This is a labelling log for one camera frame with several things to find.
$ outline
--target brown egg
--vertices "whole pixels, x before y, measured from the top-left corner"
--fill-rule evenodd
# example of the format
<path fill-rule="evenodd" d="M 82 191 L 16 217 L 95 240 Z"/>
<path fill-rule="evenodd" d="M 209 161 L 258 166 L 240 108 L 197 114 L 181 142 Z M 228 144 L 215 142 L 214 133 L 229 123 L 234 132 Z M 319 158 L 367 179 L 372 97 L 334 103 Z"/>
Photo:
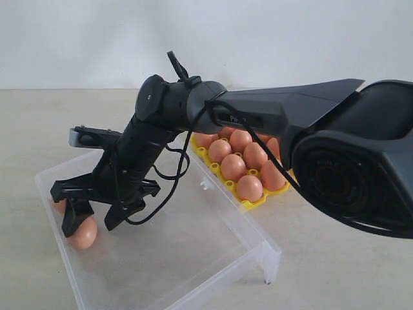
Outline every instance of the brown egg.
<path fill-rule="evenodd" d="M 250 143 L 252 143 L 252 137 L 247 131 L 236 129 L 231 134 L 230 144 L 234 152 L 244 152 Z"/>
<path fill-rule="evenodd" d="M 74 249 L 81 251 L 89 248 L 95 242 L 96 236 L 97 223 L 89 216 L 67 240 Z"/>
<path fill-rule="evenodd" d="M 257 142 L 247 145 L 243 153 L 243 159 L 248 169 L 261 169 L 261 166 L 268 160 L 268 155 Z"/>
<path fill-rule="evenodd" d="M 267 143 L 269 139 L 271 139 L 270 136 L 267 136 L 265 134 L 257 134 L 258 138 L 261 139 L 262 142 Z"/>
<path fill-rule="evenodd" d="M 52 202 L 53 208 L 60 214 L 64 214 L 66 210 L 66 200 L 63 199 L 59 202 Z"/>
<path fill-rule="evenodd" d="M 218 135 L 217 134 L 200 134 L 198 132 L 194 133 L 194 140 L 195 144 L 198 147 L 204 147 L 206 149 L 211 146 L 212 142 L 215 140 L 218 140 Z"/>
<path fill-rule="evenodd" d="M 234 132 L 235 128 L 232 127 L 223 127 L 220 132 L 218 132 L 218 136 L 220 138 L 230 139 L 231 134 Z"/>
<path fill-rule="evenodd" d="M 247 174 L 247 167 L 241 157 L 235 154 L 225 156 L 221 162 L 221 175 L 225 181 L 238 181 L 240 177 Z"/>
<path fill-rule="evenodd" d="M 278 191 L 282 189 L 287 182 L 270 160 L 266 161 L 261 167 L 260 178 L 263 186 L 269 191 Z"/>
<path fill-rule="evenodd" d="M 270 149 L 271 153 L 278 159 L 280 160 L 280 155 L 279 155 L 279 143 L 277 138 L 271 138 L 267 142 L 266 146 Z"/>
<path fill-rule="evenodd" d="M 232 153 L 231 145 L 225 140 L 212 142 L 208 149 L 208 157 L 212 163 L 221 163 L 225 156 Z"/>
<path fill-rule="evenodd" d="M 241 200 L 257 202 L 263 196 L 263 185 L 256 176 L 246 175 L 239 179 L 236 191 Z"/>

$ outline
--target gray table surface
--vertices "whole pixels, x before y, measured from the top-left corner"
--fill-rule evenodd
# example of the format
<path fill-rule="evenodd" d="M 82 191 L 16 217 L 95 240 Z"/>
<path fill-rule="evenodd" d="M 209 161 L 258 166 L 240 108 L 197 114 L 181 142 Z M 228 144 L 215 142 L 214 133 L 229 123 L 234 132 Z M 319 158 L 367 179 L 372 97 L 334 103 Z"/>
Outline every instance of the gray table surface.
<path fill-rule="evenodd" d="M 0 309 L 77 309 L 34 176 L 87 152 L 68 146 L 71 126 L 123 130 L 136 93 L 0 91 Z M 251 275 L 206 309 L 412 309 L 413 242 L 345 227 L 294 191 L 252 214 L 283 250 L 277 281 Z"/>

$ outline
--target clear plastic container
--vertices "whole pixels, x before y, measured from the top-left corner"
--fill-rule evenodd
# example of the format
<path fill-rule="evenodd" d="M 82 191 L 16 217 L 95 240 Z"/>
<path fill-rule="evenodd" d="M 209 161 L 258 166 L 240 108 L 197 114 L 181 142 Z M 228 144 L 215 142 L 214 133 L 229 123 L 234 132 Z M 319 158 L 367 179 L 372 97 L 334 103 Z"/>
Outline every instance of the clear plastic container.
<path fill-rule="evenodd" d="M 178 138 L 171 147 L 180 147 Z M 79 309 L 197 309 L 258 266 L 265 283 L 276 279 L 281 249 L 201 160 L 188 150 L 191 164 L 172 199 L 141 226 L 122 223 L 108 232 L 109 206 L 91 202 L 99 225 L 91 248 L 78 252 L 61 231 L 63 217 L 52 207 L 55 180 L 90 172 L 102 151 L 94 150 L 39 173 L 36 183 L 52 225 Z M 178 157 L 162 152 L 157 168 L 176 173 Z M 148 215 L 168 194 L 172 182 L 157 180 L 161 192 L 145 199 Z"/>

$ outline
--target yellow egg carton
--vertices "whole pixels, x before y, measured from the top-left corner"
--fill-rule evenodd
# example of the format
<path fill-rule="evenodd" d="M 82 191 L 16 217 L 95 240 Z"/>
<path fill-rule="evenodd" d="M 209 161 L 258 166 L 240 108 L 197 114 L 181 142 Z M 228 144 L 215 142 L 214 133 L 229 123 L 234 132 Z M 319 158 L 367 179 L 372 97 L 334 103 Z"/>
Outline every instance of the yellow egg carton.
<path fill-rule="evenodd" d="M 251 202 L 248 200 L 242 200 L 239 198 L 239 196 L 237 195 L 236 192 L 236 183 L 233 181 L 226 181 L 222 175 L 221 175 L 221 166 L 218 163 L 212 163 L 209 160 L 208 157 L 208 150 L 204 147 L 198 147 L 195 143 L 194 137 L 191 137 L 191 146 L 192 149 L 195 151 L 195 153 L 197 154 L 198 157 L 200 157 L 204 164 L 212 171 L 212 173 L 214 173 L 217 178 L 225 185 L 225 187 L 234 195 L 234 197 L 241 203 L 241 208 L 244 211 L 250 211 L 252 209 L 255 209 L 256 207 L 262 205 L 263 203 L 266 202 L 267 197 L 269 196 L 275 196 L 275 195 L 280 195 L 283 194 L 284 192 L 288 191 L 290 184 L 289 182 L 286 182 L 286 184 L 284 185 L 284 187 L 282 187 L 281 189 L 279 189 L 278 191 L 269 191 L 268 189 L 263 187 L 263 196 L 261 197 L 260 200 L 258 200 L 257 202 Z M 236 152 L 235 154 L 237 154 L 238 156 L 242 157 L 241 153 Z M 256 176 L 257 178 L 259 178 L 259 171 L 257 171 L 256 169 L 249 169 L 247 171 L 247 174 L 251 174 L 253 176 Z"/>

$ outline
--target egg carton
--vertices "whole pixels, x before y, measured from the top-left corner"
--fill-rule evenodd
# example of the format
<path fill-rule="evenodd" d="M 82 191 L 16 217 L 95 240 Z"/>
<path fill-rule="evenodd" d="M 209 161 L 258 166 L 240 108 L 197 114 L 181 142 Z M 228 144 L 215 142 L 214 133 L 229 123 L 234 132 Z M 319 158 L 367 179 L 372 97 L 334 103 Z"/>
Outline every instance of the egg carton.
<path fill-rule="evenodd" d="M 228 141 L 228 139 L 226 138 L 221 138 L 221 140 Z M 190 138 L 190 142 L 191 142 L 192 149 L 196 153 L 196 155 L 203 160 L 204 164 L 212 171 L 212 173 L 214 173 L 217 176 L 217 178 L 221 181 L 221 183 L 234 195 L 236 200 L 241 204 L 241 208 L 244 211 L 251 211 L 252 209 L 255 209 L 256 207 L 259 207 L 260 205 L 265 203 L 269 196 L 276 196 L 276 195 L 283 194 L 284 192 L 287 192 L 288 189 L 290 188 L 289 182 L 286 181 L 284 187 L 280 188 L 277 191 L 269 191 L 268 189 L 263 187 L 263 196 L 261 197 L 260 200 L 256 202 L 242 200 L 238 196 L 237 191 L 236 191 L 237 183 L 231 180 L 225 180 L 224 177 L 222 177 L 221 165 L 219 163 L 212 163 L 210 161 L 208 157 L 208 149 L 204 147 L 198 147 L 195 143 L 194 136 Z M 235 152 L 234 154 L 240 156 L 241 158 L 243 157 L 242 153 Z M 253 175 L 259 178 L 259 171 L 256 169 L 248 169 L 247 174 L 250 174 L 250 175 Z"/>

